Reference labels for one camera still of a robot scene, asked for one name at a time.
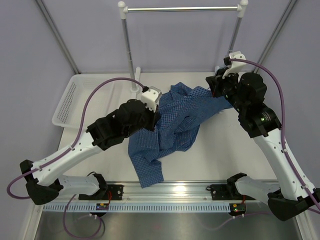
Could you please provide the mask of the blue plaid shirt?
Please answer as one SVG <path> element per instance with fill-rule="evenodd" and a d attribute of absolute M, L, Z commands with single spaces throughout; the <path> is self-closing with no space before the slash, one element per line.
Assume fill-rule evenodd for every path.
<path fill-rule="evenodd" d="M 213 97 L 208 89 L 190 88 L 182 82 L 172 85 L 158 106 L 155 130 L 142 129 L 128 142 L 128 156 L 142 188 L 164 181 L 160 158 L 189 150 L 203 122 L 232 108 L 224 97 Z"/>

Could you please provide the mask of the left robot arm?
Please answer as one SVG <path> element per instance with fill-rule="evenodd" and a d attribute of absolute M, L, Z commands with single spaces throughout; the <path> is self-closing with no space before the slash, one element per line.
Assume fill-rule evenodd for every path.
<path fill-rule="evenodd" d="M 40 160 L 20 163 L 26 190 L 34 204 L 44 205 L 57 197 L 79 195 L 82 200 L 101 200 L 108 185 L 100 173 L 89 176 L 67 176 L 65 172 L 80 162 L 109 148 L 122 144 L 141 129 L 154 131 L 160 119 L 158 102 L 150 99 L 130 99 L 118 109 L 89 125 L 75 141 Z"/>

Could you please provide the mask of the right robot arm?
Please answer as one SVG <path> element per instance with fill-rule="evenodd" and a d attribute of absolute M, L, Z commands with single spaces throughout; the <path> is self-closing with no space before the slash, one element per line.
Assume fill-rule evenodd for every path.
<path fill-rule="evenodd" d="M 285 140 L 276 113 L 264 104 L 267 86 L 256 73 L 243 75 L 220 69 L 205 80 L 213 97 L 224 97 L 238 113 L 238 121 L 259 146 L 270 164 L 278 186 L 238 173 L 227 179 L 226 193 L 247 196 L 266 204 L 281 221 L 289 220 L 319 203 L 320 190 L 303 173 Z"/>

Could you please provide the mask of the white plastic basket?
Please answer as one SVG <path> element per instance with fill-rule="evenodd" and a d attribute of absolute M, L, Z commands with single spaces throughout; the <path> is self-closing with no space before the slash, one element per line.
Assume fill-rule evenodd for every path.
<path fill-rule="evenodd" d="M 78 129 L 85 103 L 93 90 L 101 83 L 113 78 L 128 78 L 128 73 L 77 74 L 71 77 L 52 117 L 55 126 Z M 132 83 L 117 80 L 102 86 L 87 106 L 83 128 L 96 119 L 105 117 L 132 98 Z"/>

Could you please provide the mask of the white and silver clothes rack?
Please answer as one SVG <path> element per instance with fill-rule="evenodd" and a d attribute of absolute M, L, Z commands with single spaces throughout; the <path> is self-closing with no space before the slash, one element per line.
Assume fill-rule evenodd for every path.
<path fill-rule="evenodd" d="M 116 71 L 131 62 L 147 73 L 211 72 L 233 42 L 239 0 L 126 0 L 128 38 L 119 37 Z"/>

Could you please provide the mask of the aluminium mounting rail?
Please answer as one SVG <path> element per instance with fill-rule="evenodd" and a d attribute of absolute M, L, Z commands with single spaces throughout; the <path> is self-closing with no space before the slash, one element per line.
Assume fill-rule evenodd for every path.
<path fill-rule="evenodd" d="M 112 201 L 123 202 L 236 202 L 252 201 L 249 196 L 232 196 L 225 181 L 165 181 L 141 188 L 137 181 L 108 181 Z"/>

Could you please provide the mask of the aluminium frame post left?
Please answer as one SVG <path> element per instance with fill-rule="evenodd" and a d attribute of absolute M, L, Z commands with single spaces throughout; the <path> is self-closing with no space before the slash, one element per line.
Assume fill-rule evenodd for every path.
<path fill-rule="evenodd" d="M 75 60 L 73 59 L 64 39 L 62 38 L 62 35 L 48 9 L 46 6 L 46 3 L 44 0 L 35 0 L 35 4 L 37 5 L 41 15 L 43 16 L 49 30 L 53 34 L 53 37 L 58 44 L 62 54 L 64 55 L 66 61 L 68 62 L 70 68 L 74 72 L 75 75 L 81 74 L 80 69 L 78 68 Z"/>

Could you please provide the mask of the aluminium frame post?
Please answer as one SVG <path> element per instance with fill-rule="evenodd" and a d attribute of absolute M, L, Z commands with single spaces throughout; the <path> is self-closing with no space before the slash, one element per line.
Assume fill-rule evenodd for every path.
<path fill-rule="evenodd" d="M 263 65 L 267 57 L 270 55 L 274 45 L 276 44 L 277 39 L 281 35 L 282 30 L 285 28 L 286 23 L 288 22 L 290 16 L 298 5 L 299 0 L 289 0 L 284 11 L 282 12 L 272 34 L 270 35 L 267 43 L 265 44 L 262 53 L 260 54 L 257 63 Z"/>
<path fill-rule="evenodd" d="M 41 15 L 43 16 L 49 30 L 53 34 L 53 37 L 58 44 L 62 54 L 64 55 L 66 61 L 68 62 L 70 68 L 74 72 L 75 75 L 81 74 L 80 69 L 78 68 L 75 60 L 73 59 L 64 39 L 62 38 L 62 35 L 48 9 L 46 6 L 46 3 L 44 0 L 35 0 L 35 4 L 37 5 Z"/>

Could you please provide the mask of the aluminium frame post right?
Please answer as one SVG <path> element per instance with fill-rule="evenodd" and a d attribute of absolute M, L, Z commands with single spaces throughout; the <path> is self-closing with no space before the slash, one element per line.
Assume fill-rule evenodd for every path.
<path fill-rule="evenodd" d="M 257 63 L 263 65 L 267 57 L 270 55 L 274 45 L 276 44 L 277 39 L 281 35 L 282 30 L 285 28 L 286 23 L 288 22 L 290 16 L 298 5 L 299 0 L 289 0 L 284 11 L 282 12 L 272 34 L 270 35 L 267 43 L 265 44 L 262 53 L 260 54 Z"/>

